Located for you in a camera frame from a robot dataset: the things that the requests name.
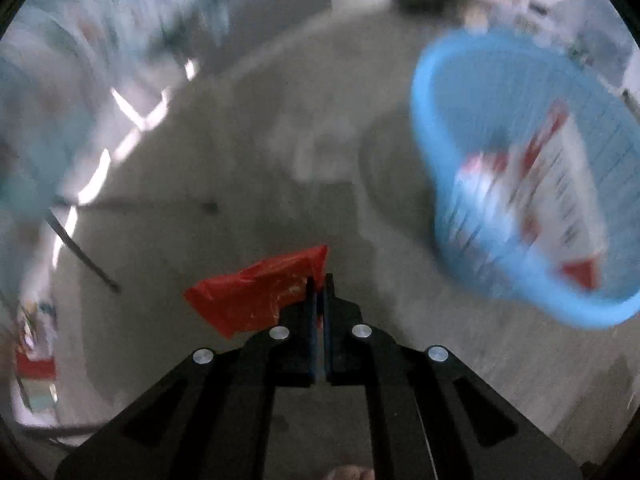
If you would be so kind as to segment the floral blue bed sheet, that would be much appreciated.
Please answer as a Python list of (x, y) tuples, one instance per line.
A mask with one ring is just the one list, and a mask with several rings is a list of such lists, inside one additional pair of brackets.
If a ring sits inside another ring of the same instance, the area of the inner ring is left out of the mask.
[(33, 229), (110, 91), (229, 0), (25, 0), (1, 37), (1, 238)]

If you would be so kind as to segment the red plastic bag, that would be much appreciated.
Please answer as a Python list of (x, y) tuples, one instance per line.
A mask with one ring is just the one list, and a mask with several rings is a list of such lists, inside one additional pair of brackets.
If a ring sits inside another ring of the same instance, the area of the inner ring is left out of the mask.
[(308, 281), (319, 289), (326, 276), (329, 247), (314, 246), (260, 260), (232, 274), (206, 278), (183, 297), (226, 339), (274, 324), (283, 308), (305, 299)]

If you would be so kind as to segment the blue plastic trash basket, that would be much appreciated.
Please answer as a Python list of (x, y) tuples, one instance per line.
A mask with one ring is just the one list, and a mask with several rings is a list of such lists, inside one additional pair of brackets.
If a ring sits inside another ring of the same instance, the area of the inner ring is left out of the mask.
[(639, 311), (639, 125), (592, 73), (504, 30), (422, 53), (414, 138), (451, 274), (566, 324)]

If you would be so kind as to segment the paper bags pile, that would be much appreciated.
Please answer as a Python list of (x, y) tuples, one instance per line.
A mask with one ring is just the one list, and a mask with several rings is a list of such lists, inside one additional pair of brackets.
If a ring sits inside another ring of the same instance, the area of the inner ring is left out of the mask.
[(54, 356), (57, 340), (58, 322), (53, 304), (31, 301), (18, 309), (15, 375), (23, 404), (32, 414), (52, 414), (58, 403)]

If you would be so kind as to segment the red white snack bag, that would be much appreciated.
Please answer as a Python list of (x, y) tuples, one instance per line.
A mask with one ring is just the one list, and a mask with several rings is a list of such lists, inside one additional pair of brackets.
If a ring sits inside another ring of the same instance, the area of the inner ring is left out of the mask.
[(491, 288), (506, 284), (498, 255), (478, 244), (497, 231), (500, 246), (534, 250), (554, 273), (592, 292), (602, 282), (605, 223), (582, 133), (563, 101), (554, 102), (527, 142), (471, 155), (454, 178), (447, 214), (450, 247)]

